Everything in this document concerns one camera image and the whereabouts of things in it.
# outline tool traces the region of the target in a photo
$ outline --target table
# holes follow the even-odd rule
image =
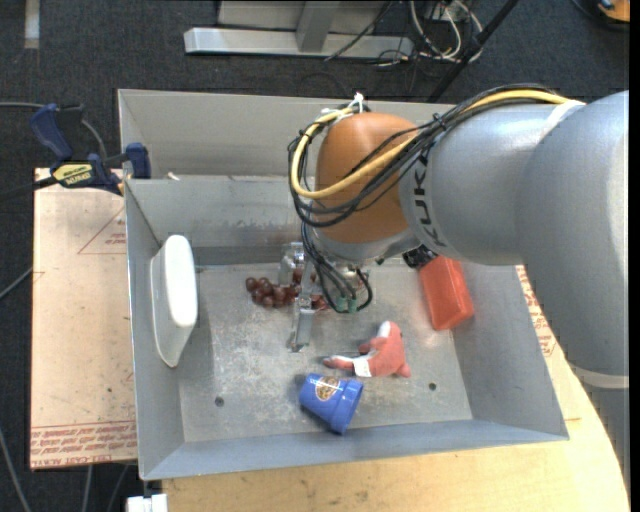
[[[31,467],[135,459],[122,199],[51,187],[35,202]],[[602,423],[524,285],[569,441],[166,480],[170,511],[628,510]]]

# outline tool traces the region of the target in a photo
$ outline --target blue plastic cup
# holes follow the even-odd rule
[[[326,421],[331,430],[344,434],[356,412],[364,386],[357,380],[310,373],[300,390],[300,403]]]

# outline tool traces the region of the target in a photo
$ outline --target orange bottle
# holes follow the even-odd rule
[[[473,316],[473,302],[459,261],[436,256],[418,273],[435,330],[452,329]]]

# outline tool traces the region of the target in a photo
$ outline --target pink toy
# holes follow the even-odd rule
[[[355,358],[331,356],[322,362],[329,368],[354,371],[359,377],[411,376],[405,360],[402,332],[394,322],[383,322],[378,335],[369,343],[360,345],[358,351],[363,355]]]

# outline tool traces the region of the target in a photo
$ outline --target bin floor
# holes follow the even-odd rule
[[[326,430],[298,402],[304,376],[355,378],[322,357],[356,352],[385,320],[402,329],[412,375],[358,378],[364,391],[349,428],[472,419],[452,332],[431,327],[417,272],[402,260],[370,271],[369,307],[317,312],[310,345],[293,353],[293,306],[265,309],[245,289],[250,276],[277,281],[277,264],[199,269],[198,325],[177,368],[185,441]]]

